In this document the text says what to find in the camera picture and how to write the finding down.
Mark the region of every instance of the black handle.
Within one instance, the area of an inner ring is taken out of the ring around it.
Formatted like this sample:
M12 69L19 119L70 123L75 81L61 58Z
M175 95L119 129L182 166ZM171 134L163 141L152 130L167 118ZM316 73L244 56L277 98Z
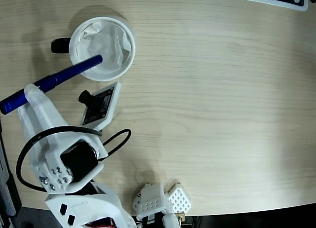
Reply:
M69 54L70 38L58 38L50 44L51 52L55 54Z

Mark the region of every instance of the metal bolt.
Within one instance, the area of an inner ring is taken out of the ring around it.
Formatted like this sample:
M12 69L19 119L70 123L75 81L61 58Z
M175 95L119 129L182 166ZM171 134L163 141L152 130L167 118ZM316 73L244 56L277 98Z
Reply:
M40 176L39 180L42 182L42 184L47 185L48 181L49 181L49 178Z
M69 168L67 169L67 172L68 172L68 175L70 175L70 176L73 175L72 172L71 172L71 170L70 170Z
M55 188L55 186L54 186L53 184L50 184L49 187L50 187L50 189L53 190L53 191L56 190L56 188Z

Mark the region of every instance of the blue pen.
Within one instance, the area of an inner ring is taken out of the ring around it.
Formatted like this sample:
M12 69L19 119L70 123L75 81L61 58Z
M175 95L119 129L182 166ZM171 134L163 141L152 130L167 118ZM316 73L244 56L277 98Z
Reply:
M90 59L84 60L76 65L70 66L58 73L48 75L37 82L34 82L35 86L38 86L44 93L55 88L59 84L71 79L72 77L81 74L82 72L91 69L92 67L102 63L103 59L101 55L96 55ZM8 114L11 111L27 103L24 95L24 90L21 89L11 96L8 96L4 100L0 101L0 111L2 114Z

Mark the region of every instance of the wooden table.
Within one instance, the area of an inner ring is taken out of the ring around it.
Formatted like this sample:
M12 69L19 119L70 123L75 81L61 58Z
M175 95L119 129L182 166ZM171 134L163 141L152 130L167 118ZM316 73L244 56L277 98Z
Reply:
M316 5L299 12L244 0L0 0L0 97L71 64L50 43L90 17L119 14L137 54L119 78L103 139L133 132L96 181L128 211L145 182L183 184L189 215L269 210L316 202ZM79 125L79 94L110 82L77 76L47 95ZM17 111L1 116L8 162L25 140ZM37 180L27 166L23 175ZM24 206L45 193L17 187Z

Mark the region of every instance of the black wire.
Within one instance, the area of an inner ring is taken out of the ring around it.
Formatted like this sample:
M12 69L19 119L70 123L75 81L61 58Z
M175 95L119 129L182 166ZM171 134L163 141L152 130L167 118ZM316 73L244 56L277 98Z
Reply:
M123 129L120 132L114 134L112 137L110 137L108 140L106 140L103 145L105 146L106 144L108 144L110 141L112 141L113 139L117 138L119 135L123 134L123 133L127 133L126 138L120 143L118 144L115 148L113 148L109 153L108 156L102 159L99 159L99 161L102 161L106 158L109 158L109 156L113 155L118 149L120 149L121 147L124 146L125 143L127 143L127 141L129 140L130 136L132 136L132 131L129 128Z
M25 181L22 177L22 163L24 161L25 156L27 155L27 153L30 151L30 149L32 148L32 146L34 146L38 141L40 141L41 139L48 137L50 135L56 134L56 133L65 133L65 132L77 132L77 133L89 133L89 134L93 134L93 135L97 135L97 136L102 136L102 133L99 131L96 131L94 129L91 128L84 128L84 127L76 127L76 126L60 126L60 127L54 127L54 128L49 128L45 131L42 131L40 133L38 133L37 135L35 135L34 137L32 137L23 147L23 149L21 150L21 153L18 157L18 160L16 162L16 176L18 178L18 180L25 185L26 187L29 187L30 189L33 190L37 190L37 191L41 191L41 192L46 192L46 190L43 187L39 187L36 185L32 185L29 182ZM127 137L123 140L123 142L121 142L118 146L116 146L112 151L110 151L108 154L109 156L112 155L113 153L115 153L118 149L120 149L130 138L131 136L131 130L130 129L124 129L122 131L120 131L119 133L113 135L110 139L108 139L103 145L106 145L108 142L110 142L111 140L113 140L114 138L116 138L118 135L128 132Z

